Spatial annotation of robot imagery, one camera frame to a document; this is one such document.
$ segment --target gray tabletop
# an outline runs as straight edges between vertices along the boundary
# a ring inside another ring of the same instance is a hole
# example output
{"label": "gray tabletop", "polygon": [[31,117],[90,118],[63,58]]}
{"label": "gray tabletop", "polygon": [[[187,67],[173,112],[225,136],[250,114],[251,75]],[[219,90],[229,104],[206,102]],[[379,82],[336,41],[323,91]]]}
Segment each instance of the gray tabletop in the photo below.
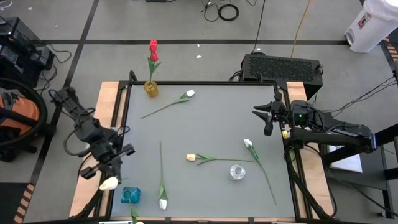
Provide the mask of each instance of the gray tabletop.
{"label": "gray tabletop", "polygon": [[[173,105],[140,119],[177,100],[188,90],[190,101]],[[134,205],[143,217],[294,217],[292,194],[283,159],[278,128],[264,136],[264,122],[252,107],[273,100],[273,86],[159,86],[159,96],[149,98],[143,86],[133,86],[127,116],[131,131],[124,143],[136,153],[123,157],[122,184],[115,190],[112,217],[129,216],[121,203],[123,187],[139,187],[141,200]],[[269,176],[276,204],[261,168],[255,162],[212,161],[197,166],[186,154],[207,154],[230,159],[252,159],[243,139],[250,139]],[[159,208],[162,141],[164,180],[169,198]],[[241,164],[246,176],[229,177],[229,168]]]}

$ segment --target gold vase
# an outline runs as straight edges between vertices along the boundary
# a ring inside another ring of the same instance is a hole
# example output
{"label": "gold vase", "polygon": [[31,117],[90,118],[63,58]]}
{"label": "gold vase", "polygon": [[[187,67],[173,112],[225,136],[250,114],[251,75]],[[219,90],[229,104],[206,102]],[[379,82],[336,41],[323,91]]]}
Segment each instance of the gold vase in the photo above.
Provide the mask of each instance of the gold vase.
{"label": "gold vase", "polygon": [[159,94],[159,91],[157,90],[157,84],[154,81],[146,81],[144,84],[144,89],[145,92],[147,92],[149,97],[156,97]]}

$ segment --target white paper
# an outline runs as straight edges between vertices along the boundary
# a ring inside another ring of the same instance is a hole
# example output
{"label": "white paper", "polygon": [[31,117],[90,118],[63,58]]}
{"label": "white paper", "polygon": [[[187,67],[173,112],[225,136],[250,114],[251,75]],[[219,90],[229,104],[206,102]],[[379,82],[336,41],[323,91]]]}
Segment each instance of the white paper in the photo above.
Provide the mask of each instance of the white paper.
{"label": "white paper", "polygon": [[[328,152],[333,152],[341,147],[343,146],[328,146]],[[361,157],[357,154],[337,162],[332,162],[330,168],[362,173]]]}

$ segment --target black hose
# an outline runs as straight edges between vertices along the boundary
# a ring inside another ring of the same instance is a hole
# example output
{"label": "black hose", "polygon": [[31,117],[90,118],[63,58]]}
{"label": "black hose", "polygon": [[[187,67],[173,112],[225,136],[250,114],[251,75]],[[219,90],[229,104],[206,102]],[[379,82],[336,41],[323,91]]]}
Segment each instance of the black hose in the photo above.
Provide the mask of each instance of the black hose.
{"label": "black hose", "polygon": [[47,107],[44,103],[43,98],[38,93],[36,93],[36,91],[19,81],[15,81],[9,78],[0,78],[0,86],[4,86],[3,84],[8,83],[15,86],[15,88],[17,88],[26,98],[32,100],[39,107],[40,116],[37,124],[30,130],[28,130],[25,134],[18,136],[11,141],[0,142],[0,149],[5,149],[16,143],[34,137],[42,129],[43,125],[45,125],[45,122],[47,121]]}

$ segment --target red tulip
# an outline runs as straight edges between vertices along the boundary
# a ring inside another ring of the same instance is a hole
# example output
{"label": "red tulip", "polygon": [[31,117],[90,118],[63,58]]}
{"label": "red tulip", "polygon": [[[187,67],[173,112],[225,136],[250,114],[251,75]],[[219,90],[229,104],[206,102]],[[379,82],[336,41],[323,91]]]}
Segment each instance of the red tulip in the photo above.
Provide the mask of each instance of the red tulip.
{"label": "red tulip", "polygon": [[150,55],[150,60],[153,62],[157,62],[158,61],[158,57],[157,57],[157,53],[156,52],[152,52],[152,55]]}
{"label": "red tulip", "polygon": [[157,49],[157,40],[151,40],[149,44],[149,50],[155,52]]}

